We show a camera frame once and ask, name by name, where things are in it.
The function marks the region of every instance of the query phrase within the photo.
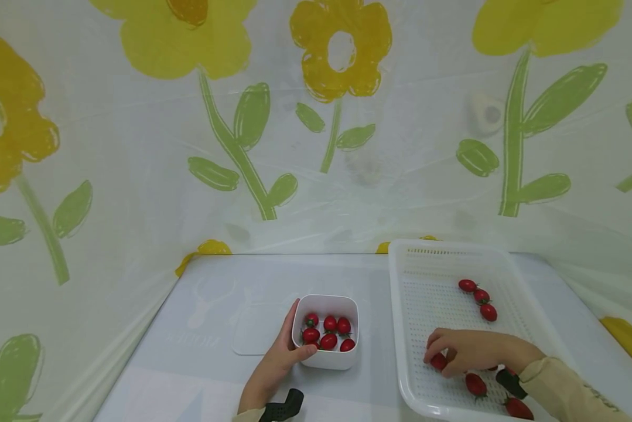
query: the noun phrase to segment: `white perforated tray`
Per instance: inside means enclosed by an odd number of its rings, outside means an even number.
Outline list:
[[[507,252],[476,244],[401,239],[391,243],[388,260],[399,386],[414,412],[446,421],[519,420],[507,417],[501,405],[506,390],[495,381],[495,372],[476,372],[487,384],[488,398],[475,401],[463,377],[445,379],[423,364],[426,340],[438,327],[513,334],[575,367]],[[481,317],[472,295],[457,285],[464,278],[489,292],[498,320],[489,323]],[[524,401],[536,421],[555,421],[530,397]]]

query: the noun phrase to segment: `hand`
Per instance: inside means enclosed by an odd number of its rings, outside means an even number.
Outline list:
[[[508,334],[438,328],[428,337],[423,362],[430,362],[433,356],[445,349],[449,363],[442,375],[446,378],[470,369],[483,370],[499,364],[521,373],[530,363],[545,357],[536,346]]]
[[[255,368],[245,384],[238,413],[249,409],[261,409],[278,391],[281,381],[292,369],[292,365],[309,359],[316,354],[315,345],[295,348],[292,342],[292,323],[297,312],[297,299],[283,321],[278,337]]]

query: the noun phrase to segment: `black strap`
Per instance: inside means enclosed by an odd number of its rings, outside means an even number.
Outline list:
[[[503,386],[510,394],[523,400],[527,396],[527,392],[520,386],[520,377],[508,372],[507,369],[501,369],[496,374],[496,381]]]
[[[296,388],[288,391],[285,403],[268,403],[264,414],[259,418],[259,422],[281,422],[291,418],[302,409],[304,394]]]

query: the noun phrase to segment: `beige sleeve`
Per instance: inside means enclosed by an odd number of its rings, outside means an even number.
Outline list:
[[[560,422],[632,422],[559,359],[530,364],[520,374],[520,386]]]
[[[231,422],[259,422],[259,418],[264,414],[264,409],[250,409],[241,414],[237,414]]]

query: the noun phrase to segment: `table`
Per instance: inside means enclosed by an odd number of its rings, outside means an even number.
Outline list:
[[[582,376],[632,416],[632,360],[541,258],[514,261]],[[360,312],[360,360],[346,372],[297,365],[306,398],[293,420],[426,421],[397,387],[388,258],[373,254],[235,255],[190,263],[95,422],[223,422],[297,297],[338,294]]]

